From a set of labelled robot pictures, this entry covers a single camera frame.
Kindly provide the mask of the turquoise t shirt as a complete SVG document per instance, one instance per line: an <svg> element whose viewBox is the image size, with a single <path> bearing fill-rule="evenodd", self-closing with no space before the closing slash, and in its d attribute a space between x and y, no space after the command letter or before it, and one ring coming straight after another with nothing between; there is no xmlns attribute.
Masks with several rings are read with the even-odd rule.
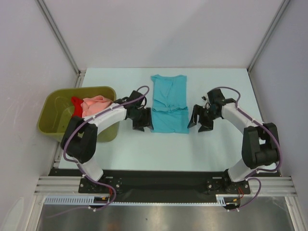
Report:
<svg viewBox="0 0 308 231"><path fill-rule="evenodd" d="M188 134L187 77L151 76L153 82L153 133Z"/></svg>

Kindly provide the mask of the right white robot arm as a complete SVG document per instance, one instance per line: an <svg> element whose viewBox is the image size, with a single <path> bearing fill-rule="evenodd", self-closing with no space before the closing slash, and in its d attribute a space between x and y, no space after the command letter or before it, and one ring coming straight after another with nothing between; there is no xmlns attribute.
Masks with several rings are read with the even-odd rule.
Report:
<svg viewBox="0 0 308 231"><path fill-rule="evenodd" d="M228 120L243 135L241 159L224 171L221 186L227 193L259 171L275 172L281 164L278 131L273 123L262 124L245 113L232 99L213 100L206 106L194 105L187 128L200 124L199 132L211 131L214 120Z"/></svg>

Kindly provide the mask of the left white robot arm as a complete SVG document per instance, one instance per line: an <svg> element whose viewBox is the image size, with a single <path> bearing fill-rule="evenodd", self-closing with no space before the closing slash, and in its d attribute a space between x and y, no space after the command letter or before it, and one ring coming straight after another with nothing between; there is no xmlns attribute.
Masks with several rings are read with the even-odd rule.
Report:
<svg viewBox="0 0 308 231"><path fill-rule="evenodd" d="M95 192L106 188L106 180L102 178L103 170L95 160L98 135L107 128L123 120L132 120L134 130L153 129L151 108L146 106L146 98L120 99L106 109L91 116L70 119L61 141L63 157L75 163L83 175L90 180L89 186Z"/></svg>

